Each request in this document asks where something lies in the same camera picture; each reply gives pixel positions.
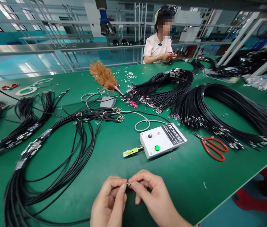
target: person's hands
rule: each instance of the person's hands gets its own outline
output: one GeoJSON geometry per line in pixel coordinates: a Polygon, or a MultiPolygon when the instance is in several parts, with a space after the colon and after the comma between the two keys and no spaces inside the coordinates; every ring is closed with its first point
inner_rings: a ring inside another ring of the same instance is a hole
{"type": "Polygon", "coordinates": [[[176,54],[175,52],[172,52],[172,54],[171,54],[171,58],[172,58],[172,59],[176,59],[176,57],[177,57],[177,54],[176,54]]]}
{"type": "Polygon", "coordinates": [[[126,179],[110,176],[92,206],[91,227],[121,227],[122,216],[127,200],[126,179]]]}
{"type": "Polygon", "coordinates": [[[160,54],[160,55],[158,56],[158,60],[162,60],[162,61],[167,61],[169,58],[170,58],[170,54],[167,54],[167,53],[165,53],[165,54],[160,54]]]}
{"type": "Polygon", "coordinates": [[[131,183],[130,187],[136,192],[135,204],[140,204],[142,199],[158,226],[191,226],[177,212],[162,177],[147,170],[141,170],[128,182],[131,183]]]}

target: brown feathers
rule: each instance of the brown feathers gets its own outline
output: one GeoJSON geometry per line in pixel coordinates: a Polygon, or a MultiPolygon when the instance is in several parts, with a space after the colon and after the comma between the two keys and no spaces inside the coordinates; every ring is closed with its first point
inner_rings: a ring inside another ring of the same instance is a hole
{"type": "Polygon", "coordinates": [[[114,87],[118,85],[114,75],[109,68],[106,68],[101,61],[89,64],[89,71],[93,78],[104,88],[108,90],[115,90],[114,87]]]}

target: finger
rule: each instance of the finger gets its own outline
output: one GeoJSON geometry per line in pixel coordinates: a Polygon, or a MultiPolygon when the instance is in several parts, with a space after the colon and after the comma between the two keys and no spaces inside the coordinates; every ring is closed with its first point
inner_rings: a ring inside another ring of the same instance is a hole
{"type": "Polygon", "coordinates": [[[143,199],[144,203],[147,205],[150,203],[153,195],[147,191],[147,189],[137,181],[132,182],[132,189],[143,199]]]}
{"type": "Polygon", "coordinates": [[[136,193],[136,199],[134,201],[135,205],[139,205],[141,202],[141,197],[136,193]]]}
{"type": "MultiPolygon", "coordinates": [[[[148,187],[152,190],[152,186],[150,186],[147,181],[140,181],[139,183],[143,185],[146,188],[146,190],[148,187]]],[[[141,197],[136,193],[135,205],[139,205],[140,202],[141,202],[141,197]]]]}
{"type": "Polygon", "coordinates": [[[135,175],[133,175],[129,180],[128,183],[132,183],[134,181],[146,181],[148,183],[148,187],[151,187],[153,189],[159,180],[159,176],[152,174],[151,172],[147,170],[141,170],[135,175]]]}
{"type": "Polygon", "coordinates": [[[125,195],[124,195],[124,200],[123,200],[123,212],[124,212],[124,210],[125,210],[126,201],[127,201],[127,195],[126,195],[126,193],[125,193],[125,195]]]}
{"type": "Polygon", "coordinates": [[[127,182],[126,179],[108,177],[107,180],[102,185],[102,188],[99,192],[99,196],[108,196],[110,192],[113,190],[113,188],[120,187],[122,184],[125,184],[126,182],[127,182]]]}
{"type": "Polygon", "coordinates": [[[122,225],[122,216],[123,216],[123,207],[124,207],[126,187],[127,187],[126,183],[122,184],[116,195],[114,208],[112,209],[111,216],[110,216],[110,220],[113,222],[111,226],[122,225]]]}
{"type": "Polygon", "coordinates": [[[122,179],[122,177],[118,177],[118,176],[109,176],[108,178],[122,179]]]}

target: yellow tag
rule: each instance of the yellow tag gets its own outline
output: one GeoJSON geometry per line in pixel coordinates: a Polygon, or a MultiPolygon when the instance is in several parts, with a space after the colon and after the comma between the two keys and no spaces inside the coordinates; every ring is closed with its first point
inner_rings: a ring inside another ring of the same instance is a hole
{"type": "Polygon", "coordinates": [[[134,153],[137,153],[137,152],[139,152],[138,148],[127,150],[127,151],[123,152],[123,157],[127,157],[127,156],[134,154],[134,153]]]}

